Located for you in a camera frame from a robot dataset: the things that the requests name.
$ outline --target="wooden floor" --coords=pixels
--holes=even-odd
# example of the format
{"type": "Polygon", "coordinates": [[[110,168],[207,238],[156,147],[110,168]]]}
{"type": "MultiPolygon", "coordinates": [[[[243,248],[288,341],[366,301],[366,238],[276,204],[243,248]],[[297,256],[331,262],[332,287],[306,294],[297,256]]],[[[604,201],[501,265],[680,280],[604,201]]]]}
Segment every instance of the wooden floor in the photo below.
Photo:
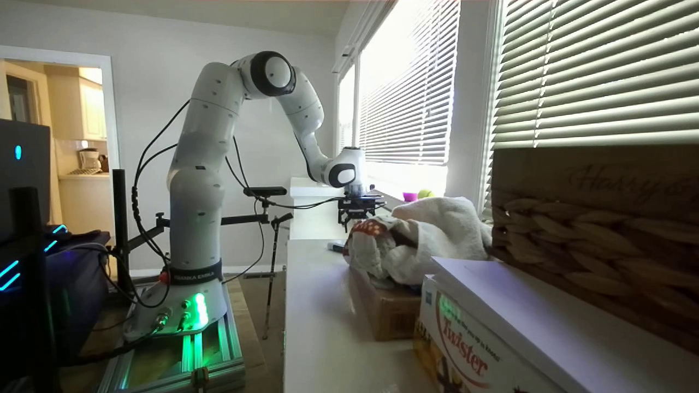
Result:
{"type": "MultiPolygon", "coordinates": [[[[229,283],[231,305],[238,329],[241,350],[245,360],[246,386],[234,392],[281,393],[283,391],[283,343],[284,343],[284,301],[286,275],[279,273],[274,280],[270,329],[268,338],[262,340],[266,312],[268,278],[238,279],[229,283]]],[[[123,309],[108,310],[96,326],[107,327],[123,318],[123,309]]],[[[118,339],[120,330],[93,332],[83,348],[83,354],[108,350],[118,339]]],[[[151,364],[172,362],[164,357],[179,357],[177,350],[159,351],[152,356],[160,357],[151,364]]],[[[102,379],[107,362],[87,366],[61,369],[62,387],[70,393],[92,393],[102,379]]],[[[145,377],[160,371],[141,371],[145,377]]]]}

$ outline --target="woven basket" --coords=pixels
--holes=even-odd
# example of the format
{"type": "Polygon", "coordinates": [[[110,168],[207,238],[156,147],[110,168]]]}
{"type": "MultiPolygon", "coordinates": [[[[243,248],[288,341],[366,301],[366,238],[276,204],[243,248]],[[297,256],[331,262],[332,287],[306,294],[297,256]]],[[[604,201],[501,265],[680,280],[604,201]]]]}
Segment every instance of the woven basket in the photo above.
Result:
{"type": "Polygon", "coordinates": [[[699,226],[493,191],[493,256],[699,355],[699,226]]]}

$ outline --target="tennis ball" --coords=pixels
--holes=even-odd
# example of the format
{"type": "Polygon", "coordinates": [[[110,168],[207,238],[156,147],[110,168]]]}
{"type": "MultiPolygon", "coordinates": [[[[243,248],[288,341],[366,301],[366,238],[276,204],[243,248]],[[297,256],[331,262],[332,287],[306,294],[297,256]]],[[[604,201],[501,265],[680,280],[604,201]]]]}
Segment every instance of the tennis ball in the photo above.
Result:
{"type": "Polygon", "coordinates": [[[430,191],[430,190],[420,190],[420,192],[417,193],[418,199],[430,198],[430,197],[435,197],[435,193],[430,191]]]}

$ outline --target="door frame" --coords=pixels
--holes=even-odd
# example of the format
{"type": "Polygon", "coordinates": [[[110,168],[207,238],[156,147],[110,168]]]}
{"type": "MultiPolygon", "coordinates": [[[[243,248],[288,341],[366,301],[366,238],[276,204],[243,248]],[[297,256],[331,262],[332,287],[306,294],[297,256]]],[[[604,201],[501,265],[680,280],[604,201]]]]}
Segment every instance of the door frame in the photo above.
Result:
{"type": "MultiPolygon", "coordinates": [[[[2,60],[4,62],[4,73],[5,75],[14,76],[16,78],[21,78],[29,82],[31,85],[29,88],[29,94],[31,95],[30,104],[34,107],[37,124],[41,124],[49,127],[51,129],[51,106],[48,98],[48,81],[46,80],[46,75],[30,69],[26,69],[22,66],[12,64],[10,62],[2,60]]],[[[52,224],[62,224],[63,223],[63,213],[61,209],[61,197],[58,187],[58,166],[56,163],[56,150],[53,138],[53,130],[51,129],[51,143],[50,143],[50,162],[51,162],[51,172],[50,172],[50,220],[52,224]]]]}
{"type": "Polygon", "coordinates": [[[100,68],[102,70],[102,92],[104,94],[104,117],[107,128],[109,167],[112,169],[121,168],[111,56],[0,45],[0,59],[100,68]]]}

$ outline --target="window blind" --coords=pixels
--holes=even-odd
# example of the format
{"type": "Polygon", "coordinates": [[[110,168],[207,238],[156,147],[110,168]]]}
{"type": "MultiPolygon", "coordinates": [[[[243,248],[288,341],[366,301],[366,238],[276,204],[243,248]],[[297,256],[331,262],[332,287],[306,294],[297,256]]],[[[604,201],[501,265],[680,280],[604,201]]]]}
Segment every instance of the window blind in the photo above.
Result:
{"type": "Polygon", "coordinates": [[[352,146],[354,136],[354,65],[338,84],[338,144],[336,154],[352,146]]]}
{"type": "Polygon", "coordinates": [[[460,9],[458,0],[399,0],[361,52],[367,161],[446,164],[460,9]]]}
{"type": "MultiPolygon", "coordinates": [[[[516,0],[503,19],[493,149],[699,142],[699,1],[516,0]]],[[[489,190],[490,171],[486,208],[489,190]]]]}

